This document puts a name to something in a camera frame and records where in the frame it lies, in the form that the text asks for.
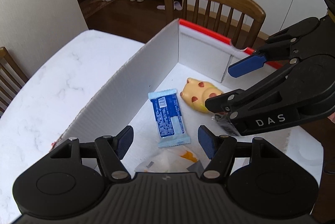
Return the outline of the wooden chair beside box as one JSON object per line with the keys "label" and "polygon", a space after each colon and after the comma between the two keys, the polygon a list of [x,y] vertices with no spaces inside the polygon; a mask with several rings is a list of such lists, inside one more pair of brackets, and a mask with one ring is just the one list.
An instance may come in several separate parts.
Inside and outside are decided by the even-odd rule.
{"label": "wooden chair beside box", "polygon": [[[200,1],[201,0],[195,0],[191,19],[191,22],[193,24],[198,23]],[[254,45],[266,18],[266,13],[259,4],[257,4],[253,0],[205,0],[205,1],[207,2],[207,4],[203,17],[203,23],[201,25],[202,27],[207,28],[209,20],[212,17],[214,19],[214,25],[211,30],[217,33],[219,31],[220,23],[222,22],[223,8],[228,7],[229,13],[224,21],[223,36],[227,36],[229,34],[230,28],[233,24],[233,14],[235,12],[239,12],[240,16],[237,25],[235,26],[234,34],[231,39],[231,44],[238,49],[251,48]],[[174,0],[164,0],[164,2],[166,11],[166,22],[171,23],[173,20],[176,19],[176,15],[174,12]],[[188,12],[188,0],[182,0],[181,19],[187,20],[187,12]],[[239,42],[238,39],[242,31],[242,27],[244,25],[245,17],[251,18],[252,22],[247,32],[245,41]]]}

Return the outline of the wooden chair behind table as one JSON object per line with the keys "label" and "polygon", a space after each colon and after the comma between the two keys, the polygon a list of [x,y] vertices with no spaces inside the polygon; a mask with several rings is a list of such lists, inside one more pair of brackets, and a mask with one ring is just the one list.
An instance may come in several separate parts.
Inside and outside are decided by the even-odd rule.
{"label": "wooden chair behind table", "polygon": [[18,92],[28,82],[28,77],[21,70],[5,47],[1,47],[1,116],[9,107]]}

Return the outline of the white grey tissue pack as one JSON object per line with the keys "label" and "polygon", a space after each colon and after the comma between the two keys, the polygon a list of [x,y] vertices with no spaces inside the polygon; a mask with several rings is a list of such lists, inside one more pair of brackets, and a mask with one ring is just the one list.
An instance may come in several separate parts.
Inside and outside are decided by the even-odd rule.
{"label": "white grey tissue pack", "polygon": [[196,153],[186,146],[175,146],[162,149],[157,155],[143,161],[135,168],[135,172],[194,172],[199,176],[203,171],[204,167]]}

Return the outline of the blue wafer snack packet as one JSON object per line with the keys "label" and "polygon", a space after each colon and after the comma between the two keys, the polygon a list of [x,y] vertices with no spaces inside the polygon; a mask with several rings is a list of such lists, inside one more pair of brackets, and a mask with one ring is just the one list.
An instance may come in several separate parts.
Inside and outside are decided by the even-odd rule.
{"label": "blue wafer snack packet", "polygon": [[182,113],[180,110],[177,90],[150,92],[148,99],[152,103],[155,121],[160,136],[158,147],[160,149],[187,145],[191,143],[186,133]]}

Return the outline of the clear bag of black parts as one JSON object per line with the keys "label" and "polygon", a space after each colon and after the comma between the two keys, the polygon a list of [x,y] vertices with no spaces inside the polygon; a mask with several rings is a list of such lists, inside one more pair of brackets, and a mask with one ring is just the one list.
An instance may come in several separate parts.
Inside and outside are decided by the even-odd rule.
{"label": "clear bag of black parts", "polygon": [[226,112],[215,113],[212,118],[223,129],[226,135],[235,136],[235,137],[240,136],[237,129],[234,127],[234,125],[229,120],[229,113],[226,113]]}

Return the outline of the yellow spotted pig toy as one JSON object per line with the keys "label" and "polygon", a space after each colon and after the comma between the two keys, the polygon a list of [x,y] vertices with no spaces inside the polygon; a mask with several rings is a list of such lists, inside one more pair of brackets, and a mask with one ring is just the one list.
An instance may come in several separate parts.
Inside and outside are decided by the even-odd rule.
{"label": "yellow spotted pig toy", "polygon": [[210,111],[206,108],[205,101],[208,98],[219,96],[221,94],[223,94],[223,91],[210,82],[187,78],[186,85],[180,92],[180,97],[193,110],[209,113]]}

